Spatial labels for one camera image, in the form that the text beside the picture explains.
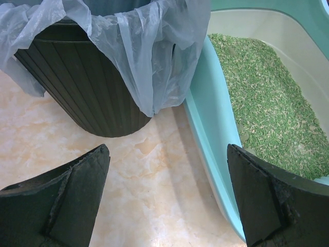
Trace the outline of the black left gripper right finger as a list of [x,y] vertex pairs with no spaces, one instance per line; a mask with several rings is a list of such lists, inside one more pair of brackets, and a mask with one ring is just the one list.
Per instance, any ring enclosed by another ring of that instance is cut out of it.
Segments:
[[328,246],[328,185],[227,147],[247,246]]

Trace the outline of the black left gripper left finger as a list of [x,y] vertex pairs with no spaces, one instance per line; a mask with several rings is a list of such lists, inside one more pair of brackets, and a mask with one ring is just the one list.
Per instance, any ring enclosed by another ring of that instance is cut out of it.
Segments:
[[89,246],[109,169],[101,144],[1,190],[1,246]]

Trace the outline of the black trash bin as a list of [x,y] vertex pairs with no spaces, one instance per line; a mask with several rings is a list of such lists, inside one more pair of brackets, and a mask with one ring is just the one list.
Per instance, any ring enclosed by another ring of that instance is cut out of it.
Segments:
[[150,121],[114,64],[74,21],[47,27],[15,57],[74,122],[91,134],[127,136]]

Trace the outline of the teal plastic litter box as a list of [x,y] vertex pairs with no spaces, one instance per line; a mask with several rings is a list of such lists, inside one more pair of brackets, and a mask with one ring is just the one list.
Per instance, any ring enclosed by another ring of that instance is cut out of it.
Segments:
[[[326,1],[212,1],[208,33],[258,39],[271,46],[328,132]],[[244,239],[227,164],[227,146],[240,139],[222,67],[209,39],[184,106],[218,207]]]

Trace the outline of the green cat litter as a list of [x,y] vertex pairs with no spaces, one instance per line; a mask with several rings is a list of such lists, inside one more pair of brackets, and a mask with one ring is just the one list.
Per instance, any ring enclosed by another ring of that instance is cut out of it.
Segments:
[[242,146],[307,178],[328,175],[328,140],[276,52],[260,40],[211,34]]

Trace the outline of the translucent blue bin liner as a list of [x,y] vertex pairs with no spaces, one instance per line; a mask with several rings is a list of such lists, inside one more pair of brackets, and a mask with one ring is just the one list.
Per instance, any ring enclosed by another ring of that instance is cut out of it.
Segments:
[[50,25],[72,20],[152,117],[185,99],[210,11],[210,1],[1,1],[1,70],[26,94],[43,97],[45,89],[14,54]]

